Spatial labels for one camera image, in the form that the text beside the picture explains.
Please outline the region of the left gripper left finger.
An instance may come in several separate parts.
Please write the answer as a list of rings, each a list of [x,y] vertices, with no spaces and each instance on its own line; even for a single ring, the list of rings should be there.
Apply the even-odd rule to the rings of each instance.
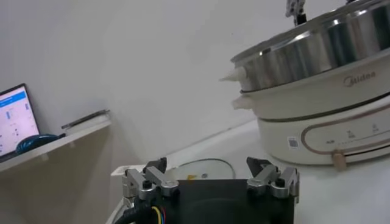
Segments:
[[[152,200],[157,192],[162,197],[177,198],[179,182],[165,174],[168,160],[162,157],[141,165],[141,169],[128,167],[122,174],[122,196],[127,199]]]

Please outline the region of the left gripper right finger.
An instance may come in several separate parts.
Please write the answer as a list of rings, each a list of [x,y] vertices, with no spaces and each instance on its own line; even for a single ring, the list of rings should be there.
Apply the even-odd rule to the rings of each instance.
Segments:
[[[295,167],[280,170],[266,159],[247,157],[246,163],[252,178],[247,180],[247,191],[254,196],[271,194],[277,199],[292,197],[295,203],[300,200],[300,173]]]

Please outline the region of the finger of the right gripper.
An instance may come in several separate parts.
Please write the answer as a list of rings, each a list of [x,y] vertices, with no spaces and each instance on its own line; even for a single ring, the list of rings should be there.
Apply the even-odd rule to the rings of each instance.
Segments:
[[[299,26],[307,21],[304,11],[305,0],[287,0],[286,12],[287,18],[292,17],[295,26]]]

